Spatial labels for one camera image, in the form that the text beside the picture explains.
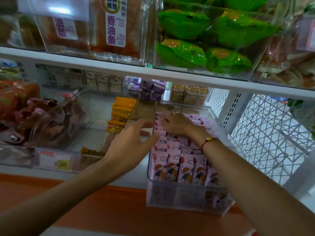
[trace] white metal shelf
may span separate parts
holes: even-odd
[[[222,79],[176,71],[149,69],[119,63],[103,62],[93,59],[82,59],[70,56],[48,54],[36,51],[27,51],[14,48],[0,47],[0,57],[23,62],[50,64],[62,67],[78,68],[91,71],[104,71],[120,75],[141,77],[143,79],[159,79],[170,82],[184,82],[212,88],[228,89],[238,92],[266,94],[273,96],[290,97],[294,99],[315,99],[315,91],[290,87],[274,86],[236,79]]]

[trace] round logo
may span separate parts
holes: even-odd
[[[102,8],[108,13],[115,14],[120,9],[120,0],[100,0]]]

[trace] orange panel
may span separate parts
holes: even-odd
[[[62,181],[0,174],[0,211]],[[252,229],[242,214],[224,217],[190,211],[147,208],[146,191],[106,186],[55,223],[56,226],[124,235],[240,236]]]

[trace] white wire mesh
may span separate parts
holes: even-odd
[[[289,107],[266,95],[253,95],[232,137],[248,162],[281,185],[315,149]]]
[[[229,92],[227,89],[212,89],[208,99],[208,106],[211,107],[216,117],[219,116]]]

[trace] price tag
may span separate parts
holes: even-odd
[[[39,152],[39,166],[55,170],[71,170],[72,154],[63,152]]]

